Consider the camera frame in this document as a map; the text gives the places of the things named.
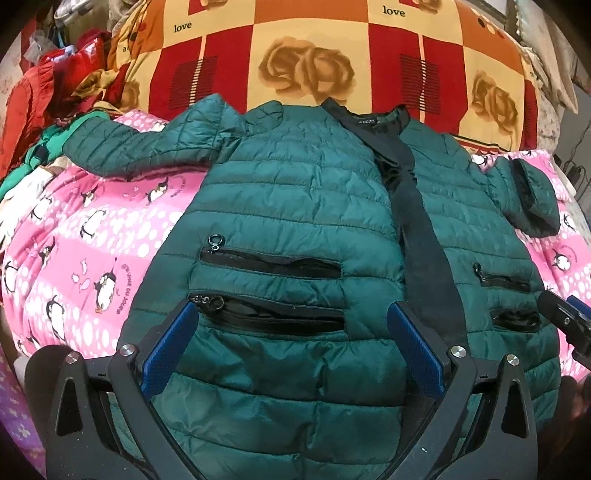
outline quilted fabric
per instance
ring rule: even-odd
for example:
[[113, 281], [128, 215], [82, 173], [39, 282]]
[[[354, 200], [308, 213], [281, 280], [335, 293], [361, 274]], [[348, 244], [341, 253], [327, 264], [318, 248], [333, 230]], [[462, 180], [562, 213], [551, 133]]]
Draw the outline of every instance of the quilted fabric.
[[[411, 121], [401, 139], [414, 154], [418, 188], [462, 298], [472, 354], [519, 356], [541, 424], [553, 413], [560, 381], [556, 329], [546, 321], [533, 333], [498, 329], [490, 310], [535, 309], [543, 284], [507, 219], [529, 235], [556, 233], [550, 181], [525, 167], [522, 178], [535, 180], [526, 202], [507, 171], [482, 173], [451, 136]], [[138, 342], [200, 290], [344, 313], [344, 331], [306, 338], [202, 317], [153, 403], [203, 474], [377, 478], [397, 447], [407, 369], [385, 323], [388, 306], [404, 298], [404, 259], [372, 151], [322, 108], [272, 101], [240, 115], [214, 95], [162, 132], [138, 134], [89, 119], [64, 152], [101, 176], [212, 164], [154, 257], [119, 343]], [[235, 249], [338, 262], [342, 275], [292, 278], [207, 264], [200, 250], [216, 234]], [[482, 287], [475, 262], [530, 281], [532, 293]], [[125, 446], [137, 454], [116, 408], [114, 416]]]

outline blue gripper pad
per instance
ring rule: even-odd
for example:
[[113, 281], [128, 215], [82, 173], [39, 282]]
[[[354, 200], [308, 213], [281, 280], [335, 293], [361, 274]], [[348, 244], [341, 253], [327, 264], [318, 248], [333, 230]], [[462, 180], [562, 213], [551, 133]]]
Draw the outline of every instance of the blue gripper pad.
[[386, 315], [388, 330], [417, 383], [421, 393], [440, 398], [445, 391], [443, 367], [412, 321], [395, 303]]
[[199, 324], [199, 310], [190, 301], [171, 316], [176, 318], [144, 362], [141, 389], [146, 400], [164, 391]]
[[579, 312], [585, 315], [589, 320], [591, 320], [591, 307], [589, 307], [585, 302], [579, 300], [574, 295], [571, 295], [569, 298], [566, 299], [566, 303], [572, 305]]

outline bolt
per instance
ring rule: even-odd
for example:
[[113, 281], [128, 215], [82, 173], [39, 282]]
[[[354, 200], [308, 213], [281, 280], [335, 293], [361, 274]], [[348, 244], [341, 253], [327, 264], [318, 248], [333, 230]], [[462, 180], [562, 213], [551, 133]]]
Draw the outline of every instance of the bolt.
[[79, 358], [80, 354], [78, 352], [70, 352], [66, 357], [66, 363], [69, 365], [75, 364]]
[[513, 355], [512, 353], [510, 353], [509, 355], [507, 355], [507, 361], [513, 365], [514, 367], [516, 367], [517, 365], [519, 365], [519, 359]]
[[119, 349], [119, 353], [123, 356], [130, 356], [135, 352], [135, 347], [131, 343], [127, 343]]
[[453, 346], [452, 355], [457, 358], [464, 358], [466, 356], [466, 349], [460, 345]]

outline pink blanket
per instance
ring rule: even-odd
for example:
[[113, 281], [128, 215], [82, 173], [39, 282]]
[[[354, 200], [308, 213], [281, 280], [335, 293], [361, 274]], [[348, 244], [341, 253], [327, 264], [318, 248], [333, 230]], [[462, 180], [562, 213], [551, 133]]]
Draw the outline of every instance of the pink blanket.
[[[591, 305], [591, 251], [568, 213], [565, 202], [570, 200], [570, 194], [556, 175], [550, 154], [545, 150], [531, 150], [484, 157], [473, 155], [472, 161], [482, 170], [486, 170], [494, 165], [499, 156], [523, 158], [543, 171], [552, 182], [561, 218], [558, 235], [548, 238], [531, 238], [517, 230], [517, 237], [529, 250], [546, 289], [552, 290], [564, 299], [574, 295], [587, 305]], [[581, 380], [589, 372], [573, 360], [572, 350], [572, 346], [566, 343], [566, 338], [560, 333], [562, 374]]]
[[[140, 131], [164, 124], [140, 112], [118, 120]], [[4, 258], [17, 347], [31, 355], [66, 343], [87, 358], [112, 355], [152, 258], [205, 174], [178, 168], [126, 181], [73, 166], [52, 181]]]

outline zipper pocket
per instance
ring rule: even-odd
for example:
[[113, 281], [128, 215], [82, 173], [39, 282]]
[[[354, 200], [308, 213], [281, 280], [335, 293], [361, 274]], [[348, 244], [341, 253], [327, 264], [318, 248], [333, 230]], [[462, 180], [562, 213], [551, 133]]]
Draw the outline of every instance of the zipper pocket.
[[520, 333], [537, 332], [542, 326], [540, 314], [535, 310], [496, 309], [491, 311], [495, 327]]
[[479, 263], [474, 264], [474, 273], [480, 279], [480, 284], [483, 287], [501, 287], [509, 290], [531, 292], [530, 282], [511, 278], [506, 275], [483, 273], [482, 266]]
[[211, 321], [242, 330], [312, 336], [345, 329], [345, 317], [336, 309], [289, 305], [214, 291], [191, 293], [189, 300]]
[[336, 262], [308, 257], [280, 257], [234, 250], [223, 246], [222, 235], [207, 239], [208, 247], [201, 250], [200, 258], [206, 263], [240, 268], [255, 272], [297, 278], [340, 278], [340, 265]]

